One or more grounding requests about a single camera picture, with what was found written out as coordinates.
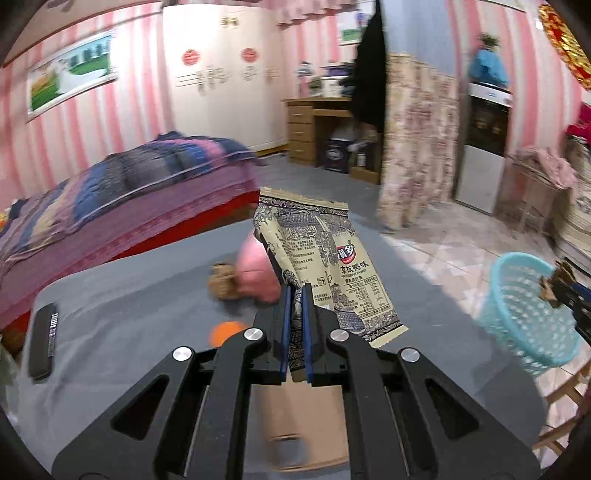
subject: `gray floor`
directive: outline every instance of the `gray floor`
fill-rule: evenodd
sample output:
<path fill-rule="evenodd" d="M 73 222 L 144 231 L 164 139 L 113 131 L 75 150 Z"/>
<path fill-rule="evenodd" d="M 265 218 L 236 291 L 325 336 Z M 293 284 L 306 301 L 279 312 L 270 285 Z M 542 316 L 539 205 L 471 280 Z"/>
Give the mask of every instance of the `gray floor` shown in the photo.
<path fill-rule="evenodd" d="M 264 161 L 267 165 L 258 168 L 261 186 L 347 202 L 351 212 L 366 219 L 370 225 L 379 226 L 375 214 L 379 185 L 355 180 L 343 173 L 291 163 L 287 154 L 270 155 Z"/>

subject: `clothes pile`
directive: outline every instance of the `clothes pile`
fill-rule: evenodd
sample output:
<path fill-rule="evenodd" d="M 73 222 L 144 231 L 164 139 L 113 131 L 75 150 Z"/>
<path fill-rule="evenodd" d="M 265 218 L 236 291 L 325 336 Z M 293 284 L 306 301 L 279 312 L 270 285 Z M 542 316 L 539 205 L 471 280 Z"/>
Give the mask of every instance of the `clothes pile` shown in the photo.
<path fill-rule="evenodd" d="M 560 190 L 571 190 L 571 198 L 574 200 L 577 194 L 577 171 L 568 160 L 558 155 L 553 148 L 528 147 L 519 150 L 511 156 L 519 165 L 526 166 L 536 171 L 541 178 L 549 181 Z"/>

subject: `framed picture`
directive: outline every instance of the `framed picture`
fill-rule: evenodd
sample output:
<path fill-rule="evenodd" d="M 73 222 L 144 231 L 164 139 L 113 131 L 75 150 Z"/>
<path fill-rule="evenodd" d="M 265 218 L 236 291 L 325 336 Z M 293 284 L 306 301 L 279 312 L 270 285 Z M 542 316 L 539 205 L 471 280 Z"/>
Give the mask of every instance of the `framed picture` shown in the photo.
<path fill-rule="evenodd" d="M 33 65 L 27 73 L 27 119 L 117 78 L 111 62 L 114 31 L 85 38 Z"/>
<path fill-rule="evenodd" d="M 339 45 L 352 45 L 361 41 L 361 36 L 368 26 L 369 19 L 375 12 L 374 0 L 358 0 L 357 8 L 336 15 L 339 32 Z"/>

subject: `metal screw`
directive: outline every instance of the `metal screw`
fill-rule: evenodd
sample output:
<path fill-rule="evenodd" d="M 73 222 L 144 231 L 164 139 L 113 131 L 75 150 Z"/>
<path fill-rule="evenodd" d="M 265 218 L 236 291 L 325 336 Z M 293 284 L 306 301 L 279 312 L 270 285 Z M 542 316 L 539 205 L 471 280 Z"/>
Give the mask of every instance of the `metal screw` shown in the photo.
<path fill-rule="evenodd" d="M 335 342 L 344 342 L 347 338 L 349 338 L 349 332 L 347 330 L 342 330 L 337 328 L 330 332 L 330 338 L 332 338 Z"/>
<path fill-rule="evenodd" d="M 184 362 L 185 360 L 191 358 L 192 354 L 193 352 L 188 346 L 180 346 L 173 352 L 173 358 L 177 362 Z"/>
<path fill-rule="evenodd" d="M 255 342 L 262 337 L 262 330 L 260 328 L 249 328 L 244 332 L 244 338 Z"/>
<path fill-rule="evenodd" d="M 421 354 L 418 353 L 418 351 L 415 350 L 414 348 L 405 348 L 402 351 L 402 353 L 400 354 L 400 356 L 402 357 L 402 360 L 404 360 L 405 362 L 408 362 L 410 364 L 413 364 L 419 358 L 421 358 Z"/>

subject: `gray table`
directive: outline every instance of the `gray table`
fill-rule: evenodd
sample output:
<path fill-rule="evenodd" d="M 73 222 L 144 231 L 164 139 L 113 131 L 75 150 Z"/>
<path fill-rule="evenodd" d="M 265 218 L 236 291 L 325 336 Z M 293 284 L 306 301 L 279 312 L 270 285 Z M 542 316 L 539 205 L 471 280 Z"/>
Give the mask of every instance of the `gray table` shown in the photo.
<path fill-rule="evenodd" d="M 385 349 L 419 349 L 532 445 L 546 413 L 532 378 L 440 287 L 398 258 L 378 231 L 356 215 L 351 214 L 351 220 L 410 328 Z M 24 442 L 47 469 L 69 441 L 175 347 L 206 349 L 215 324 L 254 318 L 251 303 L 227 307 L 206 290 L 209 267 L 235 257 L 251 228 L 246 220 L 91 268 L 56 281 L 37 296 L 33 314 L 49 302 L 60 312 L 54 371 L 41 382 L 27 377 L 29 330 L 18 380 L 18 417 Z M 305 474 L 269 473 L 258 420 L 251 408 L 245 478 L 349 477 L 345 466 Z"/>

